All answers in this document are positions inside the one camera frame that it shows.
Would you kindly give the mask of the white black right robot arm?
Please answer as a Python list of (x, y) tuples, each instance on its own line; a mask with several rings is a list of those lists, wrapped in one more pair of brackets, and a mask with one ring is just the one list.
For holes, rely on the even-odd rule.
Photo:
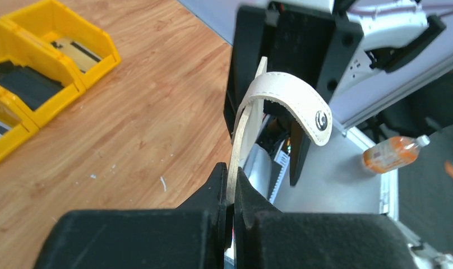
[(283, 125), (292, 143), (290, 185), (311, 144), (331, 136), (329, 102), (359, 82), (408, 64), (445, 29), (418, 1), (351, 11), (352, 1), (271, 1), (241, 5), (236, 16), (224, 118), (234, 166), (256, 142), (262, 116)]

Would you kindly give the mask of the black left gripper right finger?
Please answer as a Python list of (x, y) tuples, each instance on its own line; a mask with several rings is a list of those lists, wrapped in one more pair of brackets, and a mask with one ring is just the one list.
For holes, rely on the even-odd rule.
[(381, 214), (279, 211), (238, 170), (236, 268), (415, 268), (402, 232)]

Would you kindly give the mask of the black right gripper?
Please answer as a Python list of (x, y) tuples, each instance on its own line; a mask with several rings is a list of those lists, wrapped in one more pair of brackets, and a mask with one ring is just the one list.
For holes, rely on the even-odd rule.
[(268, 71), (297, 76), (326, 102), (331, 100), (364, 36), (360, 24), (346, 16), (353, 3), (334, 1), (330, 12), (280, 2), (266, 7), (239, 6), (224, 102), (230, 134), (263, 56), (268, 58)]

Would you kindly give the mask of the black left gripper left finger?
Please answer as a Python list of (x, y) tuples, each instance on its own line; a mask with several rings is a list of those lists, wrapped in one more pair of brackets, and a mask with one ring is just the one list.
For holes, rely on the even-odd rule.
[(223, 268), (227, 166), (177, 208), (73, 210), (55, 224), (35, 268)]

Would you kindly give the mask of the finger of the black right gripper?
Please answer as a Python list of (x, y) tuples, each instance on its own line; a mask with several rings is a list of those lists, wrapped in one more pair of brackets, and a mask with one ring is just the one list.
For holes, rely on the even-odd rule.
[(310, 139), (297, 121), (290, 123), (290, 186), (297, 185), (307, 157)]

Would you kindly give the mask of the beige leather card holder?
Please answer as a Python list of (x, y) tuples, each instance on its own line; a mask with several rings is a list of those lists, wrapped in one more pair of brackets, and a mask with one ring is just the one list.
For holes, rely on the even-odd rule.
[(331, 137), (332, 112), (321, 95), (297, 76), (267, 71), (267, 65), (268, 58), (261, 57), (235, 116), (225, 193), (228, 206), (234, 203), (240, 165), (259, 138), (265, 114), (293, 120), (317, 146), (324, 146)]

